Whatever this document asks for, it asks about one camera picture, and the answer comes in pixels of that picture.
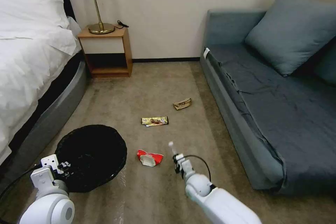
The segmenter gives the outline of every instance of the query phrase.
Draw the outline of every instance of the brass lamp base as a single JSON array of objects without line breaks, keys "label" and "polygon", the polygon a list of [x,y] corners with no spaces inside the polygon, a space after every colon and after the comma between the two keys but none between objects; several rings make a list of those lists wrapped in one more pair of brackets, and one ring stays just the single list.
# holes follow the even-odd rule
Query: brass lamp base
[{"label": "brass lamp base", "polygon": [[89,32],[93,34],[106,34],[114,32],[115,26],[109,23],[97,23],[89,26]]}]

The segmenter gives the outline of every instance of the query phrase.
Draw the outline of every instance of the white duvet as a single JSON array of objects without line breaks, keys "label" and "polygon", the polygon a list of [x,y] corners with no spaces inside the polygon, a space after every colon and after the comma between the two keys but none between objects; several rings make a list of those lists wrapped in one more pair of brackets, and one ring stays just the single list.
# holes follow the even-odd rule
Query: white duvet
[{"label": "white duvet", "polygon": [[34,26],[18,32],[8,26],[0,30],[0,164],[38,99],[78,50],[69,29]]}]

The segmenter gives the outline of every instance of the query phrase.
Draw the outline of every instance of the label tag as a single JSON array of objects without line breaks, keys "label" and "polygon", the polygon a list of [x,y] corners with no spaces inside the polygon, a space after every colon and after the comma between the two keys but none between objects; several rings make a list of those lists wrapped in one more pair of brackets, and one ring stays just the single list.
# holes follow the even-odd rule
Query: label tag
[{"label": "label tag", "polygon": [[208,53],[210,52],[210,49],[207,47],[203,53],[204,58],[207,58]]}]

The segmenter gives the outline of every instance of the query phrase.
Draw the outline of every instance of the carpet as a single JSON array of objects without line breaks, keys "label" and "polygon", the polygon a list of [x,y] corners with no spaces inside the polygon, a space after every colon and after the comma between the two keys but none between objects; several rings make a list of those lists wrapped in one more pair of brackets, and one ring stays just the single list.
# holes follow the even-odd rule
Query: carpet
[{"label": "carpet", "polygon": [[[174,109],[173,102],[189,97],[190,107]],[[168,116],[169,125],[141,125],[141,117],[154,116]],[[174,172],[169,141],[174,141],[178,152],[203,157],[213,183],[255,211],[263,224],[336,222],[331,197],[285,197],[251,188],[199,62],[136,63],[131,78],[92,80],[76,111],[41,157],[52,154],[64,135],[88,124],[117,129],[128,155],[115,179],[90,193],[70,194],[76,207],[75,224],[209,223],[185,195],[184,181]],[[136,156],[138,149],[163,154],[162,163],[143,166]],[[201,161],[191,158],[191,162],[197,172],[207,174]],[[2,201],[1,216],[15,222],[34,197],[27,176]]]}]

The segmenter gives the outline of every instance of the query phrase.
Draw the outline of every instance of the sofa cushion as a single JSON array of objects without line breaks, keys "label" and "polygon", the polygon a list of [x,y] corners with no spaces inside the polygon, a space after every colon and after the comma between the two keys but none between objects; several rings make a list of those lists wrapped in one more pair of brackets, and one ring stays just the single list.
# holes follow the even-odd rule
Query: sofa cushion
[{"label": "sofa cushion", "polygon": [[245,42],[283,76],[336,35],[336,5],[314,0],[275,0]]},{"label": "sofa cushion", "polygon": [[314,73],[326,82],[336,85],[336,38],[324,48]]}]

